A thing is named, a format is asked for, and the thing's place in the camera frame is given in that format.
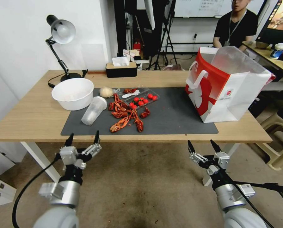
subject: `whiteboard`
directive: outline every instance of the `whiteboard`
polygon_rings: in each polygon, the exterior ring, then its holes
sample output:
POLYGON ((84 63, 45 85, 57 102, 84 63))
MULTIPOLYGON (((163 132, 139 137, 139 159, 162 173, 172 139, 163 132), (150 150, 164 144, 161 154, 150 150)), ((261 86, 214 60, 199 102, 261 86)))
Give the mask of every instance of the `whiteboard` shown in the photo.
MULTIPOLYGON (((247 9, 256 15, 265 0, 252 0, 247 9)), ((231 0, 177 0, 175 17, 221 17, 232 11, 231 0)))

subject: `lamp base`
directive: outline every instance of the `lamp base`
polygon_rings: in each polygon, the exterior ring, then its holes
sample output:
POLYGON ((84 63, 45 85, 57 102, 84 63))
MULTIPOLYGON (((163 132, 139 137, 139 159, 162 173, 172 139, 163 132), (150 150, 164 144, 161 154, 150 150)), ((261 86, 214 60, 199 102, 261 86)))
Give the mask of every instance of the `lamp base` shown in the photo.
MULTIPOLYGON (((71 79, 71 78, 81 78, 81 75, 78 74, 78 73, 69 73, 69 75, 70 75, 69 79, 71 79)), ((65 81, 65 80, 67 80, 66 76, 62 76, 61 79, 60 79, 61 82, 65 81)))

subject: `wooden table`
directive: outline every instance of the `wooden table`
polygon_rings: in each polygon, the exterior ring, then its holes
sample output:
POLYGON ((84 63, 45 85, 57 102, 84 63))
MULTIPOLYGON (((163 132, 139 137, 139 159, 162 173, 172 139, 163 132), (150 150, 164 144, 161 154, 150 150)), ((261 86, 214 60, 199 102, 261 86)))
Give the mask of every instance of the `wooden table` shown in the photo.
MULTIPOLYGON (((19 101, 12 111, 0 122, 0 141, 20 141, 41 167, 49 165, 49 160, 35 142, 64 142, 68 136, 60 135, 70 111, 64 110, 51 96, 52 89, 47 81, 62 71, 48 71, 35 86, 19 101)), ((184 87, 185 71, 138 71, 137 77, 109 79, 105 74, 87 74, 95 88, 118 87, 184 87)), ((215 124, 218 134, 192 135, 101 135, 101 142, 215 142, 231 143, 232 153, 237 143, 269 143, 271 138, 247 111, 240 121, 215 124)), ((94 136, 74 136, 74 142, 92 142, 94 136)), ((54 167, 48 175, 58 181, 60 175, 54 167)))
MULTIPOLYGON (((267 64, 273 66, 277 70, 283 71, 283 61, 270 58, 272 50, 269 48, 260 49, 256 47, 255 42, 244 41, 243 45, 256 54, 260 59, 264 60, 267 64)), ((283 82, 272 82, 266 85, 263 90, 283 90, 283 82)))

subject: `lanyard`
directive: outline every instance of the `lanyard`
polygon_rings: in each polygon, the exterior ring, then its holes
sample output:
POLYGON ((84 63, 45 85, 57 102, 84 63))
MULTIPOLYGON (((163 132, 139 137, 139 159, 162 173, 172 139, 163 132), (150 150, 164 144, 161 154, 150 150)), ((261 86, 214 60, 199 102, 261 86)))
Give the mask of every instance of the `lanyard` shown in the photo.
POLYGON ((233 29, 233 31, 231 32, 230 34, 230 29, 231 29, 231 16, 230 16, 230 23, 229 23, 229 39, 228 39, 228 42, 230 41, 230 37, 232 36, 232 34, 234 33, 234 31, 236 30, 236 28, 239 26, 239 24, 241 23, 241 21, 243 20, 243 18, 245 17, 247 13, 247 10, 245 11, 243 17, 239 20, 238 24, 235 26, 235 28, 233 29))

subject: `black tissue box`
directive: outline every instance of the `black tissue box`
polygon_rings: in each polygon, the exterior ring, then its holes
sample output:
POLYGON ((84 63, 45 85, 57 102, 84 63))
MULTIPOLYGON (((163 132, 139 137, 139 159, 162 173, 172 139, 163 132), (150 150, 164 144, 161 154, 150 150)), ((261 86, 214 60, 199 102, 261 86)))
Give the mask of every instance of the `black tissue box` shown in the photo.
POLYGON ((137 66, 135 62, 130 62, 128 66, 114 66, 113 63, 107 63, 106 73, 108 78, 136 77, 137 66))

